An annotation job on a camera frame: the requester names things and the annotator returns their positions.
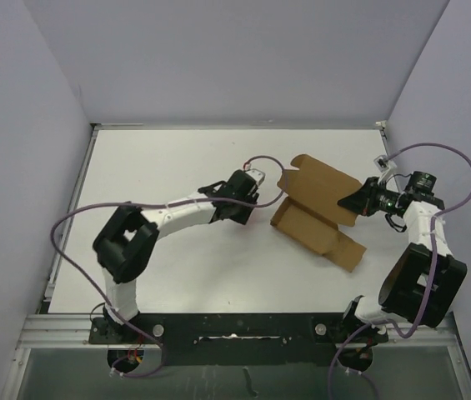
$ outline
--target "white wall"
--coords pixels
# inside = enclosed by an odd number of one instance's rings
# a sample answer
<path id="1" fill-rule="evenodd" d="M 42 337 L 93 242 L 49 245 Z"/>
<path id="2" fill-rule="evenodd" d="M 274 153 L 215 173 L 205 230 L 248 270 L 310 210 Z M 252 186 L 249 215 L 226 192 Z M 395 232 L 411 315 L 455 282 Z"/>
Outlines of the white wall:
<path id="1" fill-rule="evenodd" d="M 388 117 L 447 2 L 25 0 L 92 122 L 327 127 Z"/>
<path id="2" fill-rule="evenodd" d="M 0 0 L 0 392 L 90 127 L 21 0 Z"/>
<path id="3" fill-rule="evenodd" d="M 434 141 L 471 157 L 471 1 L 450 1 L 398 100 L 389 128 L 394 149 Z M 400 161 L 406 169 L 421 168 L 438 176 L 435 188 L 447 204 L 463 198 L 470 187 L 466 164 L 442 150 L 413 150 Z M 449 244 L 468 264 L 454 308 L 471 365 L 471 203 L 447 219 Z"/>

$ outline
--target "white table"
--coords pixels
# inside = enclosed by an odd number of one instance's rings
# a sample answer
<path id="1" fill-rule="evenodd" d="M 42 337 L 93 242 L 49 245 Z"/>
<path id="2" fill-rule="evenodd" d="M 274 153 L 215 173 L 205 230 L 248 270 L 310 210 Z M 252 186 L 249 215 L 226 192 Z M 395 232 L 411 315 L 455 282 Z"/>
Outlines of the white table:
<path id="1" fill-rule="evenodd" d="M 166 203 L 229 178 L 253 155 L 285 166 L 308 153 L 364 182 L 385 153 L 377 130 L 101 130 L 79 206 L 133 200 Z M 276 196 L 279 170 L 267 161 L 260 202 Z M 389 187 L 395 189 L 394 182 Z M 342 312 L 360 294 L 376 294 L 407 245 L 382 214 L 359 217 L 343 232 L 367 252 L 353 273 L 316 256 L 269 225 L 278 205 L 255 210 L 247 226 L 216 222 L 156 244 L 138 279 L 138 306 L 151 313 Z M 75 217 L 66 252 L 103 286 L 93 239 L 113 213 Z M 63 262 L 49 312 L 89 313 L 101 298 Z"/>

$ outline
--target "bolt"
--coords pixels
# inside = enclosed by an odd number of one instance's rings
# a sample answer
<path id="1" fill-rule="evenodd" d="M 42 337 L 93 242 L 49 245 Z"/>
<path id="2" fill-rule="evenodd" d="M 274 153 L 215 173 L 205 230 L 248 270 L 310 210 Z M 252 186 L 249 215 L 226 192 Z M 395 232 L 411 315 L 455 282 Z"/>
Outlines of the bolt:
<path id="1" fill-rule="evenodd" d="M 163 325 L 157 324 L 152 329 L 153 336 L 155 336 L 156 338 L 160 338 L 164 334 L 164 332 L 165 328 L 163 327 Z"/>
<path id="2" fill-rule="evenodd" d="M 318 323 L 315 327 L 315 332 L 319 336 L 324 336 L 326 334 L 326 325 L 324 325 L 323 323 Z"/>

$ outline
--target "brown cardboard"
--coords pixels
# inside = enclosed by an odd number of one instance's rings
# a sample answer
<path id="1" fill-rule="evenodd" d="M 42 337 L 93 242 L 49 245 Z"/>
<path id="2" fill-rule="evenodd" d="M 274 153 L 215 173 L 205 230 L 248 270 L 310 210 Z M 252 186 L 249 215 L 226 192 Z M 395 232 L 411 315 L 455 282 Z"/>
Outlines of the brown cardboard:
<path id="1" fill-rule="evenodd" d="M 340 198 L 361 188 L 361 182 L 307 154 L 291 162 L 278 186 L 288 197 L 270 223 L 314 253 L 352 272 L 366 248 L 338 230 L 352 227 L 357 214 L 337 205 Z"/>

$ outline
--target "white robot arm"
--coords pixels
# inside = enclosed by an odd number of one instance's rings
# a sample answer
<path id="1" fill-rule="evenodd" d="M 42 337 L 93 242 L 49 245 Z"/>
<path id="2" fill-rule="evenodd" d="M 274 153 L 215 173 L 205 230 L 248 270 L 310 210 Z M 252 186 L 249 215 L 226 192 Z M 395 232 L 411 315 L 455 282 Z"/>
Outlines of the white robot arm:
<path id="1" fill-rule="evenodd" d="M 377 211 L 385 212 L 392 228 L 407 232 L 408 246 L 385 279 L 379 295 L 356 298 L 345 317 L 348 314 L 349 318 L 373 325 L 401 318 L 412 323 L 426 290 L 433 258 L 430 223 L 444 209 L 444 203 L 433 195 L 435 176 L 415 171 L 403 192 L 393 192 L 386 188 L 386 182 L 392 177 L 396 166 L 386 164 L 382 157 L 374 161 L 384 178 L 368 178 L 357 192 L 339 200 L 338 205 L 364 216 L 371 216 Z M 395 215 L 404 220 L 403 226 L 394 222 L 392 216 Z M 435 217 L 433 234 L 437 264 L 428 305 L 421 321 L 421 324 L 431 328 L 440 324 L 467 273 L 467 266 L 456 260 L 448 248 L 441 217 Z"/>
<path id="2" fill-rule="evenodd" d="M 137 277 L 148 264 L 158 240 L 184 228 L 226 218 L 245 224 L 252 212 L 251 207 L 209 201 L 208 198 L 229 198 L 255 204 L 258 187 L 264 179 L 264 172 L 257 169 L 237 170 L 227 182 L 201 187 L 187 197 L 170 202 L 163 209 L 117 209 L 93 244 L 98 262 L 103 267 L 106 294 L 112 304 L 112 307 L 104 309 L 107 317 L 122 325 L 113 309 L 127 321 L 138 315 Z"/>

